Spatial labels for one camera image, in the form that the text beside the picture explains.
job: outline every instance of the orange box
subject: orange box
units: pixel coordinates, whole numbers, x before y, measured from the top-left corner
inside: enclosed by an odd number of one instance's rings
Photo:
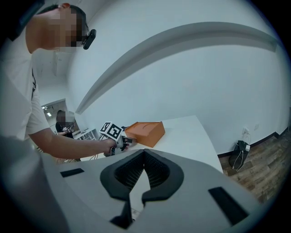
[[[136,138],[136,142],[153,148],[165,134],[163,122],[136,122],[125,129],[128,137]]]

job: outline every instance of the black rectangular slot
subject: black rectangular slot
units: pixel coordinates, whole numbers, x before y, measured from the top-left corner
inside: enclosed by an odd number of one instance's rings
[[[248,214],[222,187],[209,189],[208,192],[214,198],[232,225],[239,223],[248,216]]]
[[[69,177],[69,176],[73,176],[82,172],[84,172],[83,169],[77,168],[77,169],[61,172],[60,174],[62,175],[62,177]]]

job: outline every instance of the white t-shirt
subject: white t-shirt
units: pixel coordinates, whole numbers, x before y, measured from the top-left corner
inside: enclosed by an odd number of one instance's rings
[[[37,84],[33,92],[32,55],[25,30],[13,42],[7,40],[0,52],[0,135],[20,140],[49,128]]]

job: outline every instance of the man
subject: man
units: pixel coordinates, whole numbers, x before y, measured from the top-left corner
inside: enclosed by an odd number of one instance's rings
[[[53,5],[33,16],[21,35],[7,40],[0,55],[0,134],[24,140],[26,135],[41,150],[57,158],[78,159],[109,153],[116,142],[74,140],[55,135],[40,106],[38,86],[31,68],[38,48],[55,50],[78,46],[88,33],[86,15],[68,3]]]
[[[68,126],[68,123],[65,120],[65,112],[62,110],[59,110],[56,116],[56,124],[55,124],[55,129],[58,132],[59,135],[73,138],[73,134],[69,130],[64,130]]]

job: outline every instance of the man's hand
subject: man's hand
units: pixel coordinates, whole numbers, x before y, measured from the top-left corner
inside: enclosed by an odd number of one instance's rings
[[[106,144],[108,146],[106,148],[106,150],[104,151],[105,154],[110,154],[111,148],[117,147],[116,142],[114,140],[112,140],[111,138],[108,138],[108,139],[105,139],[105,140],[102,140],[102,141],[103,142],[106,142]]]
[[[67,132],[58,132],[58,134],[64,136],[67,134]]]

